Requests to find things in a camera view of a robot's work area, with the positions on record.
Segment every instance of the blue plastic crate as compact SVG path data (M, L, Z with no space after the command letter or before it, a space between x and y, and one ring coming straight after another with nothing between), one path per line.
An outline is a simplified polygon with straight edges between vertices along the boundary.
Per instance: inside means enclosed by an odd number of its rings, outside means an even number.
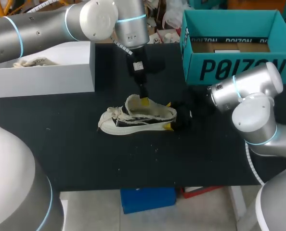
M174 188L121 189L124 214L161 208L175 204Z

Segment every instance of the open box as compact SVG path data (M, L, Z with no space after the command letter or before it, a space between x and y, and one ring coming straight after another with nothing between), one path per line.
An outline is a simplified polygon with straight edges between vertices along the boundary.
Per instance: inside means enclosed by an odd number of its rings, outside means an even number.
M45 57L59 65L13 68ZM68 42L0 64L0 98L95 91L95 44Z
M186 10L180 47L189 85L214 84L265 62L286 83L286 24L278 11Z

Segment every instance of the white box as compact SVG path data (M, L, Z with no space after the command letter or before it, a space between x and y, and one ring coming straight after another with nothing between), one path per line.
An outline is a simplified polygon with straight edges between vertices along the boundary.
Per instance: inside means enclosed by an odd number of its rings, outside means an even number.
M13 68L18 60L46 57L55 66ZM95 91L95 44L68 42L0 64L0 98Z

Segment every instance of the blue led ring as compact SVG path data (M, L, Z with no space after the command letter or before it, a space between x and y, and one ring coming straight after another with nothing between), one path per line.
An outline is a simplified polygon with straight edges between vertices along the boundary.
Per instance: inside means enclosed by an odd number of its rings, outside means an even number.
M141 16L134 17L134 18L121 19L121 20L118 20L117 23L129 22L129 21L137 20L137 19L144 18L144 17L146 17L146 14L143 14Z
M233 79L233 84L234 84L236 93L237 93L238 97L241 98L241 95L239 94L239 91L238 91L238 88L237 88L237 85L236 85L235 76L233 76L232 79Z
M22 38L21 38L21 35L19 33L19 30L16 26L16 24L13 22L13 20L11 20L9 17L5 16L4 18L7 18L8 21L13 25L14 29L16 30L17 32L17 35L18 35L18 38L19 38L19 42L20 42L20 48L21 48L21 53L20 53L20 57L21 58L23 56L23 42L22 42Z
M264 145L264 144L266 144L266 143L268 143L269 141L271 141L273 138L274 138L274 136L276 135L276 133L277 133L277 130L278 130L278 127L277 127L277 125L276 125L276 131L274 132L274 135L269 139L269 140L267 140L267 141L265 141L265 142L263 142L263 143L249 143L248 141L246 141L248 144L251 144L251 145Z
M65 18L64 18L64 21L65 21L65 26L66 26L66 30L68 32L68 34L76 41L80 42L80 40L77 40L75 37L72 36L72 34L70 33L69 29L68 29L68 26L67 26L67 16L68 16L68 12L70 10L71 7L73 7L75 4L71 5L70 7L67 8L66 12L65 12Z
M36 231L40 231L42 229L42 227L44 226L44 224L46 223L47 219L48 219L48 216L50 214L50 211L51 211L51 207L52 207L52 200L53 200L53 191L52 191L52 186L51 186L51 182L49 181L49 178L47 177L48 179L48 182L50 184L50 190L51 190L51 199L50 199L50 204L49 204L49 208L48 208L48 211L47 211L47 214L45 216L45 218L43 219L42 223L39 225L38 229L36 229Z

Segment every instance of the black and white sneaker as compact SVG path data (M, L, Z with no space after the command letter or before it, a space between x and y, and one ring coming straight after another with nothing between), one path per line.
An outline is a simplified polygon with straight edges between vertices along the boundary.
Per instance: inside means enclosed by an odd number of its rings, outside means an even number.
M111 135L128 135L138 131L167 130L175 121L176 110L152 100L142 105L139 95L131 95L122 107L109 107L100 117L98 127Z

